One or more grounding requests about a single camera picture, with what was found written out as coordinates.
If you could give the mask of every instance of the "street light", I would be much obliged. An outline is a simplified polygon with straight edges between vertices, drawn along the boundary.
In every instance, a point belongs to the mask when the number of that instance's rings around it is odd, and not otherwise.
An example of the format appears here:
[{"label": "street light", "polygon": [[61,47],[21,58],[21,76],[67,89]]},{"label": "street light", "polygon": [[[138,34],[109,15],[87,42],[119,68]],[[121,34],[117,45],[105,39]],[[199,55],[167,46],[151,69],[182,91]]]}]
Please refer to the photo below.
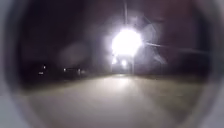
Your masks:
[{"label": "street light", "polygon": [[112,51],[115,56],[134,57],[141,46],[141,35],[132,28],[122,29],[112,41]]},{"label": "street light", "polygon": [[121,61],[121,65],[122,65],[123,68],[126,68],[126,67],[127,67],[127,64],[128,64],[128,63],[127,63],[126,60],[122,60],[122,61]]}]

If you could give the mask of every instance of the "road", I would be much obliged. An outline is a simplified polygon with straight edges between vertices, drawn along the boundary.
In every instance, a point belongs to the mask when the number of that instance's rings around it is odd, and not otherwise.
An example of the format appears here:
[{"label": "road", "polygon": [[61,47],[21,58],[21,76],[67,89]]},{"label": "road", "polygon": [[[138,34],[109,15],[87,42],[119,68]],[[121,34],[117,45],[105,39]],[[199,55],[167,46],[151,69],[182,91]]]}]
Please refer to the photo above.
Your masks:
[{"label": "road", "polygon": [[191,113],[202,87],[107,76],[28,92],[25,99],[46,128],[175,128]]}]

